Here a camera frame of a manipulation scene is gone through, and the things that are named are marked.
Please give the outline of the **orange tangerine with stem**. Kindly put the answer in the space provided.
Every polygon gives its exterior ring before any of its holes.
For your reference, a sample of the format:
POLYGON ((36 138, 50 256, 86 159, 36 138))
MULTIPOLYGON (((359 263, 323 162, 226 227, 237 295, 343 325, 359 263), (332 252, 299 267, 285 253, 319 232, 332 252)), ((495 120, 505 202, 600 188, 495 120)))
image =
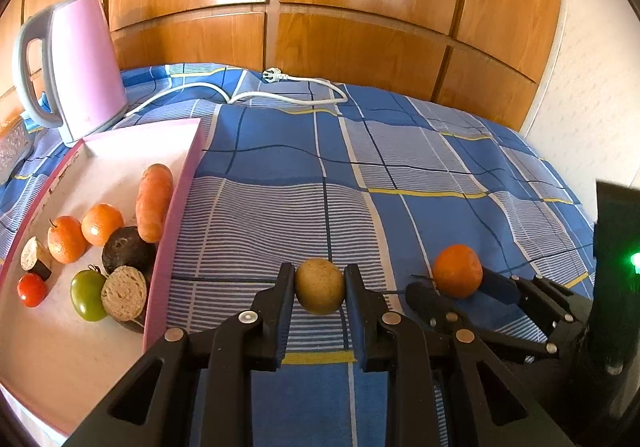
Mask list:
POLYGON ((70 215, 59 216, 50 222, 47 241, 51 256, 62 264, 75 263, 87 250, 81 224, 70 215))

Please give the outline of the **pink electric kettle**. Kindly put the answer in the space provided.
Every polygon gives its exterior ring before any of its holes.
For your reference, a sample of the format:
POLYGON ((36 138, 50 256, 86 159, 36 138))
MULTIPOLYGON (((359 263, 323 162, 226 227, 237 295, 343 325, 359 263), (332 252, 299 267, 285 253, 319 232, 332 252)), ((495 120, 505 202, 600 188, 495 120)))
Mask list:
POLYGON ((100 0, 66 0, 35 14, 17 33, 12 80, 26 114, 55 129, 67 147, 122 118, 127 98, 100 0), (30 80, 28 46, 41 42, 48 109, 30 80))

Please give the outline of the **small eggplant piece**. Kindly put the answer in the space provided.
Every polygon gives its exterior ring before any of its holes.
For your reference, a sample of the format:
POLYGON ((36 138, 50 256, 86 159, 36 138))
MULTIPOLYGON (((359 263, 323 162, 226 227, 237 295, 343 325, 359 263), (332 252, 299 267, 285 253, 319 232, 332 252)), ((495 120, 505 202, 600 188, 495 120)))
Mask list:
POLYGON ((21 253, 21 267, 25 273, 35 274, 47 281, 52 274, 52 256, 36 237, 30 237, 21 253))

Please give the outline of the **red cherry tomato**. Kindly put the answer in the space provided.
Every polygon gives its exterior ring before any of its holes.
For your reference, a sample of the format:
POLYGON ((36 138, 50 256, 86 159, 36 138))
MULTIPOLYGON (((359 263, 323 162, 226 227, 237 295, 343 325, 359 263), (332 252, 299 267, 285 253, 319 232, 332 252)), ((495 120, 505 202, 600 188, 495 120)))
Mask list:
POLYGON ((46 298, 47 286, 37 274, 28 273, 18 279, 16 291, 26 307, 36 307, 46 298))

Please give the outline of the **blue plaid tablecloth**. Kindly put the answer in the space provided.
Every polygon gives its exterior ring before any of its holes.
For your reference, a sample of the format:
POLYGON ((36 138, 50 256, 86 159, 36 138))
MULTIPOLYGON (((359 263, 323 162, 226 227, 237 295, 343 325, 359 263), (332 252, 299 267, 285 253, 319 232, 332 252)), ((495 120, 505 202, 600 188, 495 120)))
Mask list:
MULTIPOLYGON (((231 94, 337 97, 320 84, 268 84, 221 65, 164 65, 122 73, 131 108, 114 129, 198 119, 206 132, 168 288, 166 326, 214 328, 247 309, 281 263, 356 263, 368 289, 409 314, 405 289, 428 278, 442 250, 467 245, 498 274, 549 278, 592 297, 589 216, 566 181, 520 134, 467 112, 339 84, 346 102, 286 106, 231 94)), ((70 302, 70 274, 26 308, 4 275, 1 384, 60 445, 142 352, 114 319, 87 323, 70 302)), ((253 373, 255 446, 384 446, 385 373, 355 363, 346 305, 328 316, 293 306, 284 366, 253 373)))

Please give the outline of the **small tan potato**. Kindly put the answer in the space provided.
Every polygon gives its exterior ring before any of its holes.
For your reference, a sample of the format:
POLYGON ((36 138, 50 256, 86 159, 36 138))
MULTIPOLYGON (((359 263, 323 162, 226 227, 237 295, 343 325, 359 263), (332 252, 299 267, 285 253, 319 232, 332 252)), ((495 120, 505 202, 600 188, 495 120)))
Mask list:
POLYGON ((330 315, 343 303, 345 277, 328 259, 306 259, 296 269, 295 293, 305 311, 314 315, 330 315))

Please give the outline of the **long orange carrot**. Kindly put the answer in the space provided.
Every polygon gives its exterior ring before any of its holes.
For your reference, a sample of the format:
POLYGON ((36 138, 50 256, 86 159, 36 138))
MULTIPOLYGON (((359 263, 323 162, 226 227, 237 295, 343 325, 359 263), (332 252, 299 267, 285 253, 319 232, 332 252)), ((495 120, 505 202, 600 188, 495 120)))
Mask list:
POLYGON ((154 163, 143 172, 134 212, 138 233, 145 242, 160 242, 173 192, 174 179, 165 164, 154 163))

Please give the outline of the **silver tissue box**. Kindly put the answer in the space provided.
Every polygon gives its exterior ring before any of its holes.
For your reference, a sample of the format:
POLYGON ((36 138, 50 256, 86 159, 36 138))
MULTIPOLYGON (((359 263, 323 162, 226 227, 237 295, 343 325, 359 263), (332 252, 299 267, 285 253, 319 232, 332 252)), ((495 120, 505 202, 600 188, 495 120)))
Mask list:
POLYGON ((35 136, 30 134, 21 117, 17 117, 1 132, 0 184, 9 181, 12 172, 32 151, 35 136))

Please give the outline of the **large cut eggplant half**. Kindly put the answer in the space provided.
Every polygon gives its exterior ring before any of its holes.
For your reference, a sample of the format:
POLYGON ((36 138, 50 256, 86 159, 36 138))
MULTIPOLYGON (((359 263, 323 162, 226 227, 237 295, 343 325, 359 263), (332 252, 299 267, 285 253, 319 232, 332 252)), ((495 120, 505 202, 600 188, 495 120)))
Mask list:
POLYGON ((106 314, 120 326, 142 333, 148 295, 148 284, 141 271, 124 265, 106 277, 101 290, 101 302, 106 314))

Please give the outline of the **dark avocado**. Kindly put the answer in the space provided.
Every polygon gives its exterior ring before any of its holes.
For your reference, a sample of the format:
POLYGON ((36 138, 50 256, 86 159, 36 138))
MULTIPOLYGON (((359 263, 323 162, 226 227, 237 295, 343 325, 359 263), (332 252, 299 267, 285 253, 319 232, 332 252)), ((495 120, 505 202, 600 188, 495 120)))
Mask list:
POLYGON ((152 271, 155 256, 155 245, 144 241, 136 226, 127 226, 115 230, 105 242, 102 264, 107 274, 121 266, 131 266, 146 274, 152 271))

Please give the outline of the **small orange tangerine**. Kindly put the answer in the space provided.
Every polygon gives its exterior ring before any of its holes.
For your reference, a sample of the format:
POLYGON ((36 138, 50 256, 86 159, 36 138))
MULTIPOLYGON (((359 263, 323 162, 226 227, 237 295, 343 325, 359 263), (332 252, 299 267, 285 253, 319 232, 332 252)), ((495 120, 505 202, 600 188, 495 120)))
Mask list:
POLYGON ((111 204, 96 204, 81 221, 81 231, 90 245, 103 247, 115 230, 124 226, 122 213, 111 204))

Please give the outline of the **green tomato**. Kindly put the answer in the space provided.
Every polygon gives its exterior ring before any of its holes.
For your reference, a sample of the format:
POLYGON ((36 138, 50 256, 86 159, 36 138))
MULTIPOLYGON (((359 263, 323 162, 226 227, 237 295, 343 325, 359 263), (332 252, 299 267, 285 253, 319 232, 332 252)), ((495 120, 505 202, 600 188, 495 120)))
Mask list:
POLYGON ((105 280, 99 267, 89 265, 78 271, 70 282, 70 300, 76 313, 85 321, 94 323, 107 315, 101 300, 105 280))

